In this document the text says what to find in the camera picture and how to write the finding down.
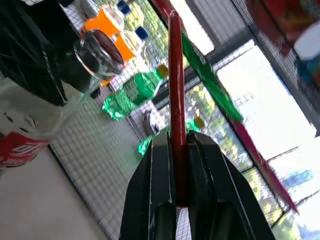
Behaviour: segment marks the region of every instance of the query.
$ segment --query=red strip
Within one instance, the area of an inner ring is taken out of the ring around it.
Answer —
[[[173,10],[169,15],[170,140],[175,173],[176,202],[180,207],[187,207],[187,137],[185,123],[185,78],[182,56],[180,17],[177,11]]]

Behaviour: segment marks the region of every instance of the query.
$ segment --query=can label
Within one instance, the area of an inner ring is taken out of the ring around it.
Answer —
[[[47,140],[37,140],[10,132],[0,138],[0,166],[17,167],[33,160],[48,145]]]

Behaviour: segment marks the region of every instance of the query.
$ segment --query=white surface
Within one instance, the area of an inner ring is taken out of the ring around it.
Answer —
[[[313,59],[320,53],[320,21],[310,26],[295,42],[294,49],[302,60]]]
[[[104,240],[48,149],[0,178],[1,240]]]

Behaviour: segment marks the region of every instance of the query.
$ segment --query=bottle cap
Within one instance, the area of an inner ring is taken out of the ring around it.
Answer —
[[[163,79],[165,79],[165,78],[168,77],[169,71],[168,71],[168,68],[167,68],[165,65],[163,65],[163,64],[159,65],[159,66],[156,68],[156,70],[158,71],[159,75],[160,75]]]
[[[136,30],[135,30],[135,33],[138,35],[138,37],[141,39],[141,40],[145,40],[148,38],[148,33],[147,31],[142,27],[142,26],[139,26]]]
[[[193,120],[194,120],[195,125],[196,125],[199,129],[203,129],[203,128],[206,126],[205,122],[204,122],[204,121],[202,120],[202,118],[199,117],[199,116],[196,116]]]
[[[120,0],[116,6],[124,15],[127,15],[131,12],[129,5],[123,0]]]

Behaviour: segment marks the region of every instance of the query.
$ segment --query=green bottle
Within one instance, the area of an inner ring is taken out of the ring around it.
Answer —
[[[191,130],[200,132],[200,129],[205,127],[205,122],[199,117],[196,116],[193,120],[186,120],[185,121],[185,130],[187,133],[189,133]],[[161,131],[167,131],[170,134],[170,126],[166,126],[163,130]],[[142,156],[145,155],[149,144],[151,143],[152,140],[152,135],[147,136],[144,140],[142,140],[138,146],[138,152],[142,154]]]
[[[105,99],[102,110],[114,120],[128,116],[157,94],[161,83],[167,76],[168,69],[163,64],[153,71],[135,74],[118,91]]]

